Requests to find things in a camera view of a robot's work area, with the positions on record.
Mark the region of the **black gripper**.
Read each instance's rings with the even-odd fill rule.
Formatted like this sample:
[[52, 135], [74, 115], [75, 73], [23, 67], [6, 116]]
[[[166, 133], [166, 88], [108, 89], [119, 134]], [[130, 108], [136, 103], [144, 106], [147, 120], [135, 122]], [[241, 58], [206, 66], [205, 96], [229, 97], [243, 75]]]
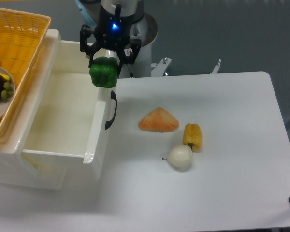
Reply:
[[[118, 74], [126, 65], [130, 77], [135, 77], [131, 65], [137, 59], [141, 50], [140, 39], [130, 39], [133, 21], [133, 10], [127, 4], [102, 4], [99, 11], [97, 26], [91, 28], [83, 24], [80, 30], [80, 51], [85, 53], [92, 65], [104, 65], [102, 57], [94, 59], [94, 55], [101, 49], [116, 51], [119, 58]], [[95, 42], [89, 45], [87, 40], [94, 36]]]

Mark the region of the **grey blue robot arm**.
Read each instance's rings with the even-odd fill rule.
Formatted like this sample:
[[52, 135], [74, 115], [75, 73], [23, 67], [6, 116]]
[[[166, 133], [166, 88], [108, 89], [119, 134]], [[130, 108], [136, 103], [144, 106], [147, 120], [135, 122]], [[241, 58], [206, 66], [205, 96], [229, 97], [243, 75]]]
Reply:
[[132, 34], [132, 27], [142, 17], [140, 0], [78, 0], [84, 20], [80, 29], [80, 51], [89, 59], [92, 82], [105, 86], [115, 82], [123, 66], [133, 65], [142, 40]]

